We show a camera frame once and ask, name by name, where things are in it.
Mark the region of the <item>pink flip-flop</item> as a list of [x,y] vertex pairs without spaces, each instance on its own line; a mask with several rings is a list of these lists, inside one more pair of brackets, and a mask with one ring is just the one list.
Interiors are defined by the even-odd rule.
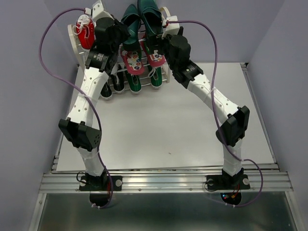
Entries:
[[147,57],[147,61],[151,67],[161,67],[165,63],[165,57],[158,54],[158,50],[150,51],[146,45],[146,41],[141,42],[141,47]]
[[144,65],[141,60],[140,51],[126,51],[122,49],[120,55],[128,73],[135,76],[144,73]]

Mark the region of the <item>dark green loafer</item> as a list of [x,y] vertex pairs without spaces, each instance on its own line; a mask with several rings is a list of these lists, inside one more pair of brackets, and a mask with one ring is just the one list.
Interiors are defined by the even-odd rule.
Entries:
[[162,32],[162,14],[155,0],[137,0],[137,9],[144,23],[146,35],[157,36]]
[[140,48],[138,31],[141,27],[141,18],[138,14],[137,7],[134,4],[130,4],[121,22],[128,27],[129,38],[123,42],[123,48],[126,51],[136,51]]

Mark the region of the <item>green sneaker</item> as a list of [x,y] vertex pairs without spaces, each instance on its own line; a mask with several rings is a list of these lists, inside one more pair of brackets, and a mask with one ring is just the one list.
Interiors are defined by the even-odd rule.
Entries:
[[141,91],[141,82],[140,82],[139,76],[132,75],[127,71],[125,71],[125,76],[128,81],[130,91],[133,94],[139,94]]
[[154,89],[159,89],[162,86],[162,70],[161,67],[153,68],[150,65],[147,66],[149,74],[148,77],[150,77],[151,86]]

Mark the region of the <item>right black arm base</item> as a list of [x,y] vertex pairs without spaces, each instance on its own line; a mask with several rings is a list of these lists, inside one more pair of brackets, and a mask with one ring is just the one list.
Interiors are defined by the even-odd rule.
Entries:
[[221,191],[220,197],[223,202],[229,205],[239,205],[242,200],[241,190],[250,190],[251,186],[246,174],[236,182],[223,175],[207,175],[204,189],[208,192]]

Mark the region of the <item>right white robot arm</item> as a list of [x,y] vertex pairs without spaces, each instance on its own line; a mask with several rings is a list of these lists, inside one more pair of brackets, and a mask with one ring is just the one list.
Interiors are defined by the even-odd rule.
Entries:
[[175,80],[196,95],[214,113],[216,137],[223,145],[222,184],[232,188],[243,173],[242,139],[248,127],[250,110],[230,101],[214,86],[203,70],[190,59],[191,46],[183,35],[145,35],[146,50],[164,56]]

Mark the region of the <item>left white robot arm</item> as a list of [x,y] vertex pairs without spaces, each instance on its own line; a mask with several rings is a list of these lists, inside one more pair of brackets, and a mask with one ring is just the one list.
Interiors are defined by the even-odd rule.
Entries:
[[66,139],[80,153],[91,185],[101,190],[107,185],[102,175],[105,167],[100,160],[99,146],[102,128],[93,128],[97,116],[96,105],[109,76],[117,70],[118,50],[129,36],[127,27],[118,20],[105,17],[96,21],[95,42],[85,61],[84,77],[77,98],[67,119],[59,121],[59,128]]

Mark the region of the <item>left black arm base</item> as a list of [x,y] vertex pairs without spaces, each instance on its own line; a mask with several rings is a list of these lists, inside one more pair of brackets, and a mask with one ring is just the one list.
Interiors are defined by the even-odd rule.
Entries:
[[103,209],[110,204],[113,192],[122,190],[122,176],[110,176],[106,171],[101,176],[92,176],[85,172],[78,172],[76,180],[79,183],[79,191],[89,192],[91,207]]

